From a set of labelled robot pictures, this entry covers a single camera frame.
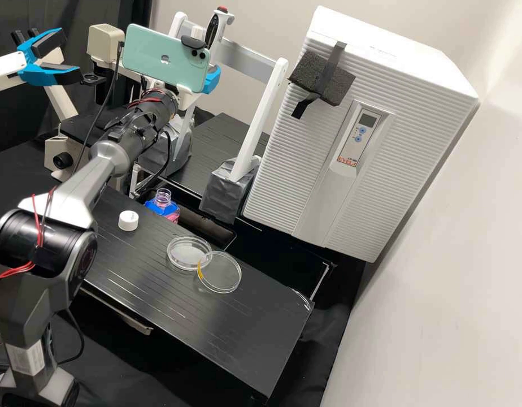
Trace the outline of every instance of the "white wall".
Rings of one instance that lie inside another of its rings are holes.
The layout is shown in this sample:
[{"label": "white wall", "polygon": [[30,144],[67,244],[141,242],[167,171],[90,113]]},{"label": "white wall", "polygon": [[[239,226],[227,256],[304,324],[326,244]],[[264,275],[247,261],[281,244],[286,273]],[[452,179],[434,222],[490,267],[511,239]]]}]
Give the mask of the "white wall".
[{"label": "white wall", "polygon": [[492,88],[353,308],[323,407],[522,406],[522,1],[508,6]]},{"label": "white wall", "polygon": [[[228,0],[225,5],[236,15],[236,20],[225,34],[273,59],[287,58],[294,66],[314,10],[323,5],[441,49],[483,95],[488,81],[481,56],[499,34],[494,27],[503,19],[506,3],[503,0]],[[176,11],[183,11],[190,20],[206,26],[217,5],[208,0],[155,0],[151,27],[167,33]],[[260,82],[224,67],[219,85],[212,94],[202,97],[199,105],[215,114],[225,112],[250,123],[263,88]],[[267,132],[272,129],[284,88],[267,120]]]}]

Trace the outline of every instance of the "black backdrop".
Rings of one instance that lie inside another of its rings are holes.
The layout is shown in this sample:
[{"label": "black backdrop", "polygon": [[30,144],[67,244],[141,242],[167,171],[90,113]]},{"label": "black backdrop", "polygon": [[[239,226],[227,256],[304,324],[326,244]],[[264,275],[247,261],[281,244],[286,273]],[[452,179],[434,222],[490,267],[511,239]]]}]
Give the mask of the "black backdrop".
[{"label": "black backdrop", "polygon": [[[31,27],[40,32],[62,27],[68,38],[63,48],[65,63],[92,70],[86,53],[88,28],[108,23],[125,31],[129,23],[147,26],[151,0],[7,0],[0,1],[0,56],[15,51],[11,31],[24,35]],[[80,84],[66,87],[79,113],[94,106],[94,89]],[[117,84],[115,104],[122,103],[125,80]],[[43,88],[23,84],[0,92],[0,151],[37,135],[58,124],[58,118]]]}]

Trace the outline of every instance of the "bottle cap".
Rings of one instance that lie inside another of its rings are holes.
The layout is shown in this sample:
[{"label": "bottle cap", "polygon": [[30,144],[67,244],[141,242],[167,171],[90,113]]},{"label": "bottle cap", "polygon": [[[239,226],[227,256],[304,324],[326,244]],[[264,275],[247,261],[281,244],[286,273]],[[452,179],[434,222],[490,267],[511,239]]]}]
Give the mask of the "bottle cap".
[{"label": "bottle cap", "polygon": [[126,232],[134,231],[138,226],[138,214],[134,211],[123,211],[118,218],[118,227]]}]

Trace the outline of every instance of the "petri dish lid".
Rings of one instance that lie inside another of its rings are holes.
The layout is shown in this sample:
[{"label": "petri dish lid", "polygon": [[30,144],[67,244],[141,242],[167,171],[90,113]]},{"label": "petri dish lid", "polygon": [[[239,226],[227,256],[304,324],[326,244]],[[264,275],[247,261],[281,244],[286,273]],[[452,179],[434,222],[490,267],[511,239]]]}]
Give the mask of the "petri dish lid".
[{"label": "petri dish lid", "polygon": [[242,271],[236,260],[226,252],[209,252],[205,266],[198,264],[197,277],[211,291],[227,294],[236,290]]},{"label": "petri dish lid", "polygon": [[167,246],[167,255],[173,265],[182,270],[195,271],[197,265],[205,267],[210,262],[207,256],[212,250],[208,242],[196,236],[175,237]]}]

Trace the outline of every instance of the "display screen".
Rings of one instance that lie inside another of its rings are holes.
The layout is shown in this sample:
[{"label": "display screen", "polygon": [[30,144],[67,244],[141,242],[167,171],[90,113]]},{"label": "display screen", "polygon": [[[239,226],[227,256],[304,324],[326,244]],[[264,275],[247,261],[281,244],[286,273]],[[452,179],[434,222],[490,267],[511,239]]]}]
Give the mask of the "display screen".
[{"label": "display screen", "polygon": [[365,125],[367,127],[373,127],[375,122],[376,118],[367,114],[363,114],[359,119],[359,124]]}]

